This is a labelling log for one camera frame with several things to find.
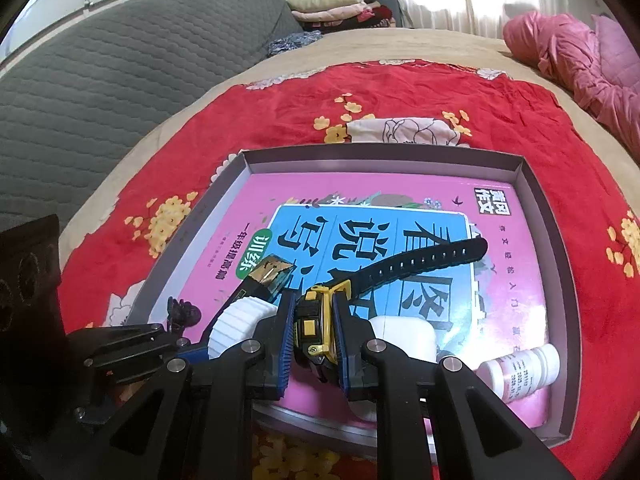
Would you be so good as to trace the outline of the small white pill bottle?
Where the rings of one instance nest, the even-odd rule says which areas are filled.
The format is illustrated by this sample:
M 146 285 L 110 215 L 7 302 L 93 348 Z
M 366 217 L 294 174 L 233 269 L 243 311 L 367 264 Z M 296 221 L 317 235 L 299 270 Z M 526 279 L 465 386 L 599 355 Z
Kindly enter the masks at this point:
M 531 396 L 552 385 L 560 374 L 560 355 L 553 344 L 521 350 L 480 364 L 477 377 L 504 403 Z

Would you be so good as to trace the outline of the folded clothes pile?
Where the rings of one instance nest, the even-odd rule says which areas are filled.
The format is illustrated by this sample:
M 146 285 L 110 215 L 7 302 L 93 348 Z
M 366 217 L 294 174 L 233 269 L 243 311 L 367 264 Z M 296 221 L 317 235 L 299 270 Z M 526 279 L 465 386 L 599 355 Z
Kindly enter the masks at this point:
M 401 27 L 398 0 L 286 0 L 305 32 L 342 32 L 362 28 Z

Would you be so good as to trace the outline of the grey quilted headboard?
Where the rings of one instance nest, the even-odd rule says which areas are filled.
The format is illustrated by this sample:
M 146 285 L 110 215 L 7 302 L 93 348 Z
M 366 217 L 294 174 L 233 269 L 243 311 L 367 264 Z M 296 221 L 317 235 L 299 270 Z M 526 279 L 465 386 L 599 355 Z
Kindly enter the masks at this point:
M 151 130 L 298 31 L 285 0 L 131 0 L 1 81 L 1 225 L 70 221 Z

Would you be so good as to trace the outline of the grey cardboard box tray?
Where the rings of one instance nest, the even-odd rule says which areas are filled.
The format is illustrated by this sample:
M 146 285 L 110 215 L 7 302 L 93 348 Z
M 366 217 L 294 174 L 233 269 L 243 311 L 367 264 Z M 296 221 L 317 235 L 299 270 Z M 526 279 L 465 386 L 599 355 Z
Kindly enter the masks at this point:
M 178 324 L 211 358 L 248 327 L 239 296 L 285 301 L 298 362 L 267 424 L 370 450 L 353 321 L 425 361 L 461 360 L 546 445 L 570 440 L 582 342 L 547 197 L 518 155 L 441 145 L 248 151 L 213 177 L 127 323 Z

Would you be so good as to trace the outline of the red floral blanket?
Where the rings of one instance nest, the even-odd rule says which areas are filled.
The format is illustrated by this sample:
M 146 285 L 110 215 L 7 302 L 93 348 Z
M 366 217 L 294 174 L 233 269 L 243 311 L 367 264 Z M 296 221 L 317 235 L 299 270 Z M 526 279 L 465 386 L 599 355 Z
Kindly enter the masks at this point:
M 612 464 L 639 417 L 639 208 L 626 201 L 580 126 L 550 90 L 425 61 L 364 62 L 307 77 L 236 84 L 196 113 L 136 172 L 68 259 L 58 293 L 66 330 L 102 325 L 107 305 L 140 283 L 158 250 L 152 215 L 193 200 L 242 150 L 343 143 L 358 118 L 431 117 L 473 148 L 525 157 L 570 256 L 582 322 L 574 437 L 555 453 L 579 479 Z

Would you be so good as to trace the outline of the pink Chinese workbook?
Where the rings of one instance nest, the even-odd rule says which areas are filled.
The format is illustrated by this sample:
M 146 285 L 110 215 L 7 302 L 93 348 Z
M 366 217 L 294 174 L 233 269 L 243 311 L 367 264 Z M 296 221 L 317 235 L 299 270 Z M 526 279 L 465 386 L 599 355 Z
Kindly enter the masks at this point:
M 296 293 L 293 361 L 280 400 L 331 422 L 368 424 L 370 375 L 338 348 L 334 296 L 369 322 L 424 318 L 436 362 L 483 362 L 548 342 L 544 285 L 514 187 L 430 174 L 253 174 L 186 274 L 180 299 L 197 306 L 202 333 L 242 279 L 269 255 L 296 265 L 271 303 Z

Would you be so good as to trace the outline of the beige bed sheet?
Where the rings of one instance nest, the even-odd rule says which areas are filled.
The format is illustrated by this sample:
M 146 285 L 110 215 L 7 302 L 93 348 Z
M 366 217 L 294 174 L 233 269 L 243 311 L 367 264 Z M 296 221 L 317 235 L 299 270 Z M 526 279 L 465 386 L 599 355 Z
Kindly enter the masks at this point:
M 66 224 L 58 252 L 65 264 L 85 237 L 108 219 L 127 183 L 195 114 L 235 84 L 251 84 L 277 76 L 291 75 L 336 65 L 341 62 L 377 60 L 422 60 L 472 68 L 503 70 L 516 80 L 539 84 L 553 92 L 579 135 L 612 174 L 633 212 L 639 211 L 639 166 L 622 144 L 574 101 L 568 90 L 544 78 L 533 68 L 510 57 L 506 44 L 498 39 L 437 29 L 360 29 L 336 32 L 301 49 L 268 58 L 243 73 L 217 84 L 198 100 L 151 130 L 103 180 Z

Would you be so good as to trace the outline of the white earbuds case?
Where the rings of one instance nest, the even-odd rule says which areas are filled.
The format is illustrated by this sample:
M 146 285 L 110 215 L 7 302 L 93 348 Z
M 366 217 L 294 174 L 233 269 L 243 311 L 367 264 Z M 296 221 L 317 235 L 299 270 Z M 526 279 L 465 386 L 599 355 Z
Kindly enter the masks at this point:
M 424 318 L 378 315 L 370 318 L 369 323 L 376 338 L 390 342 L 409 358 L 436 362 L 436 333 Z

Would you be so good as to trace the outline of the blue patterned cloth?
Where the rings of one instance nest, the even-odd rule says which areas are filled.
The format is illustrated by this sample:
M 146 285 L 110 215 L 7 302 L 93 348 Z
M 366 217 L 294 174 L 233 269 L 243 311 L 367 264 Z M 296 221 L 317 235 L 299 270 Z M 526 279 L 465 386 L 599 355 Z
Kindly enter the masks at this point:
M 322 38 L 321 32 L 293 32 L 288 36 L 270 41 L 268 44 L 267 55 L 272 56 L 280 53 L 297 50 L 314 44 Z

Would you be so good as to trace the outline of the black hair claw clip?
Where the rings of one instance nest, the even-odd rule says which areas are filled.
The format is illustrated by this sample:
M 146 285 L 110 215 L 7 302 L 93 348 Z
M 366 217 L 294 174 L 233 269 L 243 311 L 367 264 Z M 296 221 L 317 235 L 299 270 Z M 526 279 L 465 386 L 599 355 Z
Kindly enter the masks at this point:
M 198 325 L 202 314 L 200 309 L 189 301 L 169 297 L 167 300 L 167 330 L 181 336 L 186 328 Z

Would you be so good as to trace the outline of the pink quilted duvet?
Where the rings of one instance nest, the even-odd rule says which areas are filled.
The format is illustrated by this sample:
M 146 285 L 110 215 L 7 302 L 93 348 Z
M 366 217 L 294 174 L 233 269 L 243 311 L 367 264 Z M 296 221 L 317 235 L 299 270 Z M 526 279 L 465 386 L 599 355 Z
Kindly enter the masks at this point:
M 638 159 L 639 55 L 612 18 L 593 21 L 530 11 L 507 21 L 502 36 L 514 58 L 567 89 Z

